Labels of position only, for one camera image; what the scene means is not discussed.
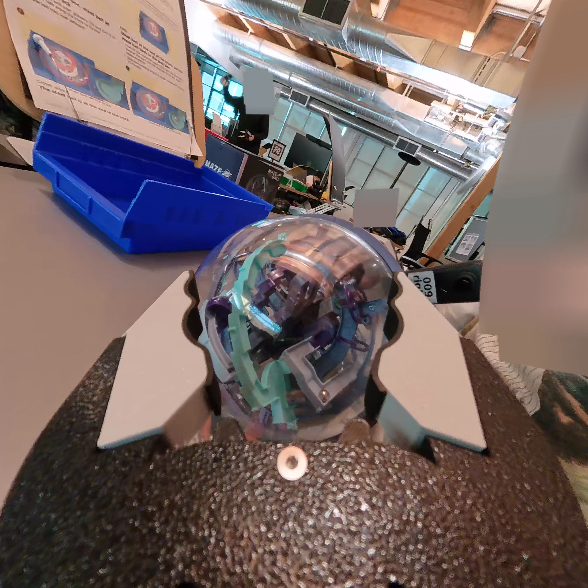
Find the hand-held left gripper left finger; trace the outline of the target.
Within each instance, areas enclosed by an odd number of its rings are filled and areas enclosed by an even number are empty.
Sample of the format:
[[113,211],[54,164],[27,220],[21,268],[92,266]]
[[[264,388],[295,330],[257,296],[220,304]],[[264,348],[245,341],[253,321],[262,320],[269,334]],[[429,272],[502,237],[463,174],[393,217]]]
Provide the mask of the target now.
[[153,436],[172,446],[209,439],[217,391],[202,333],[193,270],[187,270],[125,333],[97,447]]

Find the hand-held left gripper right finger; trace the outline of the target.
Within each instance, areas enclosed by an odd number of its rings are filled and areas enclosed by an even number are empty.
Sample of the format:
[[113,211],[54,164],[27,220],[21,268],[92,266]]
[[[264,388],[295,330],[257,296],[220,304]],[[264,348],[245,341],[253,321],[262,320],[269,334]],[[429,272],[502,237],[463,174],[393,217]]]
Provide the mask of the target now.
[[376,441],[414,449],[431,437],[483,452],[487,442],[458,331],[405,273],[394,284],[389,309],[399,329],[371,368],[383,393]]

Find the clear plastic maze ball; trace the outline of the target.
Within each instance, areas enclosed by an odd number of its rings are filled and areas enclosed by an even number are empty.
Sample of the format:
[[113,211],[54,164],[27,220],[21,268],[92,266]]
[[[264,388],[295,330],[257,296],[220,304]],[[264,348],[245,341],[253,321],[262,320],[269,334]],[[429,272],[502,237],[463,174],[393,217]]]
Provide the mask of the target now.
[[329,440],[368,420],[400,271],[388,241],[326,215],[269,217],[225,239],[195,277],[221,416],[264,442]]

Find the dark blue maze ball box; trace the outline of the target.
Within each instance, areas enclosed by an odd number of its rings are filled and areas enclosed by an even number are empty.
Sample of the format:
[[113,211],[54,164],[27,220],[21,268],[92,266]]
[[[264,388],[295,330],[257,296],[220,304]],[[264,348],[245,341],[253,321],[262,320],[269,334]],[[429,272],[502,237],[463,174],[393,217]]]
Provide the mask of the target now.
[[206,131],[204,165],[262,200],[274,204],[283,169]]

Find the small grey framed sign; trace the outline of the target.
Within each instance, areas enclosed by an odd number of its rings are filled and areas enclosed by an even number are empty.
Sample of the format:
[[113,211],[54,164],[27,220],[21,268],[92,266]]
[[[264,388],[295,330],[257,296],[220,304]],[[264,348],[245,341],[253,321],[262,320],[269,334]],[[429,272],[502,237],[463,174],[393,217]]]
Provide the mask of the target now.
[[488,217],[473,215],[454,239],[445,253],[449,261],[461,263],[473,261],[476,252],[484,245]]

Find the black office chair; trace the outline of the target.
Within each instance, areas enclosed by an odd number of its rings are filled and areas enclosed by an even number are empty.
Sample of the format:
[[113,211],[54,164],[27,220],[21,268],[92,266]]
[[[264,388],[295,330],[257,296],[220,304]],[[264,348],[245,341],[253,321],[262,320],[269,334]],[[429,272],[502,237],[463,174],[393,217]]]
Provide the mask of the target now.
[[428,224],[425,225],[422,222],[423,219],[415,227],[413,239],[399,259],[405,270],[423,269],[431,264],[443,265],[442,261],[424,253],[424,246],[429,238],[432,222],[429,220]]

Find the black floor lamp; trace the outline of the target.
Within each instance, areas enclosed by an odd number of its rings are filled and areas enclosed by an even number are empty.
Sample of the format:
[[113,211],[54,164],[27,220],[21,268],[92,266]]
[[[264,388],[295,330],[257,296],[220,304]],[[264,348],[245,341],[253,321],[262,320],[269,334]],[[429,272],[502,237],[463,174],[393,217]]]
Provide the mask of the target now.
[[412,155],[411,153],[408,152],[399,152],[399,158],[403,161],[403,165],[401,167],[401,171],[398,173],[397,177],[396,177],[396,181],[394,183],[394,185],[398,182],[398,180],[400,180],[402,174],[404,173],[405,169],[408,166],[412,166],[412,167],[418,167],[421,165],[421,161],[416,158],[414,155]]

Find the dark grey board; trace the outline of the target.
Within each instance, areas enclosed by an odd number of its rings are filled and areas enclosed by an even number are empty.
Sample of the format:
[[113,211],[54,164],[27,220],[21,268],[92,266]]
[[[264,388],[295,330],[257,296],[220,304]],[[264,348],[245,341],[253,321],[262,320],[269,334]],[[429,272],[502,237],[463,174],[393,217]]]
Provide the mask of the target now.
[[332,115],[324,115],[323,119],[332,147],[332,161],[329,168],[328,180],[328,200],[335,209],[341,210],[343,209],[346,186],[346,161],[343,136],[339,125]]

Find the blue plastic bin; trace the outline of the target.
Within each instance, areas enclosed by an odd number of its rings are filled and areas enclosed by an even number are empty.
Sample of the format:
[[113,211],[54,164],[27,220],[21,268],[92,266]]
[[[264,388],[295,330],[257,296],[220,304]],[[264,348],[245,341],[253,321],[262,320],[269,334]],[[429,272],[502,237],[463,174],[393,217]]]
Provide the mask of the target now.
[[40,123],[33,167],[128,254],[210,250],[272,210],[206,166],[53,113]]

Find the large black monitor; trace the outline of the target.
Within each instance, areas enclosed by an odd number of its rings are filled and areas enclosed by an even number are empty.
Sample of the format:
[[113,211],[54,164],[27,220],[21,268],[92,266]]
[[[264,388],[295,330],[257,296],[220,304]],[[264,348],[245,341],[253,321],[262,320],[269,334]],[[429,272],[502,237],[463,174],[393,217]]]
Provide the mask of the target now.
[[286,168],[306,166],[323,174],[332,158],[331,145],[310,135],[296,133],[283,163]]

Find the silver spiral air duct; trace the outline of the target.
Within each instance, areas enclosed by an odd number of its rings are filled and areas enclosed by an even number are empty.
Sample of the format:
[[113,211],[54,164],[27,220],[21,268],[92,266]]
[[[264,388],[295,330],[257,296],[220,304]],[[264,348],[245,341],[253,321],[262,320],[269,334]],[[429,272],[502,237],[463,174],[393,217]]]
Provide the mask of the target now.
[[462,181],[500,158],[515,97],[413,59],[419,40],[355,1],[345,23],[300,16],[304,1],[185,1],[190,41],[240,80],[266,68],[282,95]]

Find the duct vent grille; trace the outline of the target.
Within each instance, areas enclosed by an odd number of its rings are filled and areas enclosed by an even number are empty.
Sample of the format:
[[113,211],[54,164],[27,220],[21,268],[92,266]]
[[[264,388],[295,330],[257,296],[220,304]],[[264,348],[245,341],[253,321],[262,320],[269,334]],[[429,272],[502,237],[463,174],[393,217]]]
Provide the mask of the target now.
[[299,14],[305,18],[341,27],[347,17],[352,1],[305,1]]

